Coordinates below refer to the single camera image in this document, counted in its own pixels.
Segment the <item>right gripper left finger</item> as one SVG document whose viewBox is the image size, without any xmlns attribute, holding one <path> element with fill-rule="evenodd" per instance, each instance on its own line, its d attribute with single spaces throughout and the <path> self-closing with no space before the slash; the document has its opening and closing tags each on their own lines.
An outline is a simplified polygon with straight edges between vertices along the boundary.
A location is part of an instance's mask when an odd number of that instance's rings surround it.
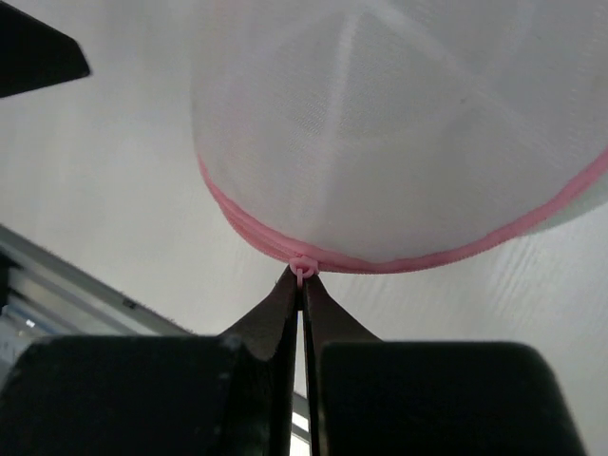
<svg viewBox="0 0 608 456">
<path fill-rule="evenodd" d="M 18 358 L 1 389 L 5 455 L 286 455 L 295 275 L 204 335 L 62 335 Z"/>
</svg>

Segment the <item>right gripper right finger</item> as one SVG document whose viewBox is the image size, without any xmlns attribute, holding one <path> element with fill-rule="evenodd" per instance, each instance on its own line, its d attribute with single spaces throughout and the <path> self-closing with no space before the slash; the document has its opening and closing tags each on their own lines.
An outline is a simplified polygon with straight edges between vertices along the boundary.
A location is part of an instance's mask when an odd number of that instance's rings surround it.
<svg viewBox="0 0 608 456">
<path fill-rule="evenodd" d="M 504 341 L 384 341 L 301 291 L 314 455 L 581 455 L 557 378 Z"/>
</svg>

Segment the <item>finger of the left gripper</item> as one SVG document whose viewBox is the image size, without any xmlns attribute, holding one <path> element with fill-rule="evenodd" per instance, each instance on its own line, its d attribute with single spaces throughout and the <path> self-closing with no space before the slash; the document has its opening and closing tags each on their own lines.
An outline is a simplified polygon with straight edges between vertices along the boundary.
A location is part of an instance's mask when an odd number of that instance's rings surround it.
<svg viewBox="0 0 608 456">
<path fill-rule="evenodd" d="M 1 3 L 1 97 L 79 80 L 91 69 L 79 44 L 61 31 Z"/>
</svg>

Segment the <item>pink-trimmed mesh laundry bag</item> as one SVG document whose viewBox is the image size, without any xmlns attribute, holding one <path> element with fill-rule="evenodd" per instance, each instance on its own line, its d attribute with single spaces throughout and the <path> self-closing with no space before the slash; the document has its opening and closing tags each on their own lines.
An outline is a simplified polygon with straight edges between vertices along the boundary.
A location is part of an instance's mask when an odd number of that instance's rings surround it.
<svg viewBox="0 0 608 456">
<path fill-rule="evenodd" d="M 198 1 L 199 169 L 300 277 L 443 266 L 607 200 L 603 1 Z"/>
</svg>

